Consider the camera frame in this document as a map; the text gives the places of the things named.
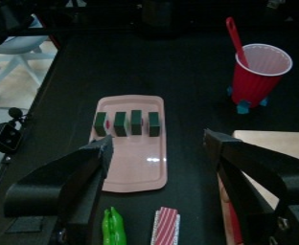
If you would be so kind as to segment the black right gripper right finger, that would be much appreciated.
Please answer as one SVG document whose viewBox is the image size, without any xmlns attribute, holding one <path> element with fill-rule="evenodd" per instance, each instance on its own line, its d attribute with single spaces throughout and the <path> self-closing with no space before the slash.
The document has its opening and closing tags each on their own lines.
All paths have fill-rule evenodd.
<svg viewBox="0 0 299 245">
<path fill-rule="evenodd" d="M 299 159 L 204 131 L 244 245 L 299 245 Z"/>
</svg>

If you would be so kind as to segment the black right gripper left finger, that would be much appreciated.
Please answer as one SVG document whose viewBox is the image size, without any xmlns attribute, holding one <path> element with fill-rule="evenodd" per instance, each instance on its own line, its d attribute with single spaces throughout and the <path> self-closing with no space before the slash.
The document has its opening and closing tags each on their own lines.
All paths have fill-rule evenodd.
<svg viewBox="0 0 299 245">
<path fill-rule="evenodd" d="M 56 216 L 57 233 L 64 234 L 57 244 L 91 245 L 112 153 L 112 137 L 105 136 L 34 169 L 6 191 L 5 216 Z"/>
</svg>

